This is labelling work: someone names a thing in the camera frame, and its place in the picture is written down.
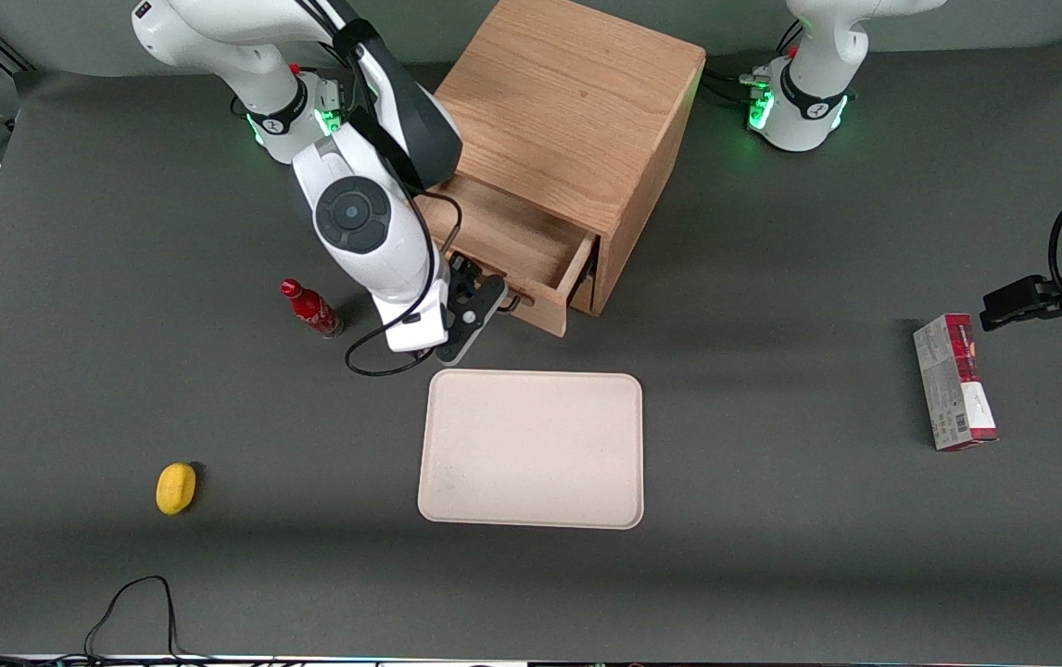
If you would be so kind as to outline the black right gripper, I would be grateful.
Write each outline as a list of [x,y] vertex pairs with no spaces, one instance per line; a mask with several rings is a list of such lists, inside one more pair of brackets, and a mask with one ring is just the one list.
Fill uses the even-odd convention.
[[483,270],[463,253],[453,252],[448,258],[446,312],[463,315],[472,311],[479,315],[485,304]]

